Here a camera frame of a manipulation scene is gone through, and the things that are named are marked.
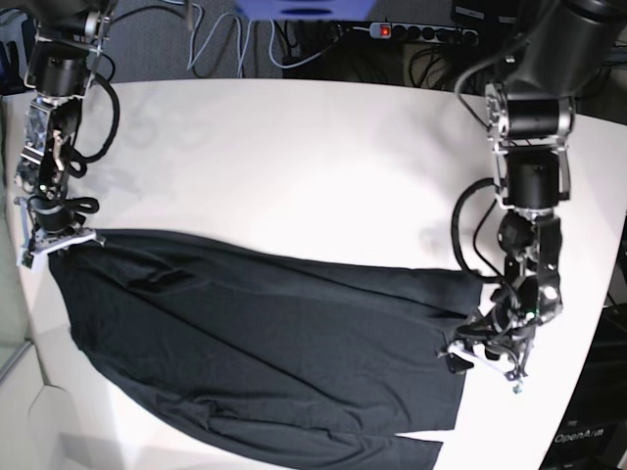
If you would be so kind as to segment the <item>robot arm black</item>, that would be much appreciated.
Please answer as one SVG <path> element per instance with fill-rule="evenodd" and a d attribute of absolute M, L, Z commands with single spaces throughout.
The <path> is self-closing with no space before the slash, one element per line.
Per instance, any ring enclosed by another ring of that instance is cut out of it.
<path fill-rule="evenodd" d="M 24 192 L 15 200 L 24 234 L 18 263 L 34 269 L 52 253 L 99 238 L 85 225 L 87 216 L 100 209 L 98 201 L 71 197 L 69 182 L 101 160 L 118 133 L 120 100 L 110 81 L 98 72 L 117 4 L 5 1 L 2 5 L 27 14 L 35 28 L 24 75 L 24 87 L 34 96 L 25 114 L 24 146 L 15 173 Z M 92 85 L 101 86 L 109 96 L 113 119 L 101 149 L 85 157 L 75 140 L 82 102 Z"/>
<path fill-rule="evenodd" d="M 481 119 L 493 173 L 462 197 L 493 188 L 505 212 L 498 231 L 505 266 L 482 277 L 495 286 L 491 309 L 459 326 L 440 352 L 456 375 L 505 359 L 505 379 L 520 390 L 537 330 L 562 311 L 555 210 L 572 193 L 567 140 L 576 98 L 625 25 L 622 1 L 529 1 L 510 40 L 456 81 L 461 90 L 477 73 L 495 73 L 484 88 Z"/>

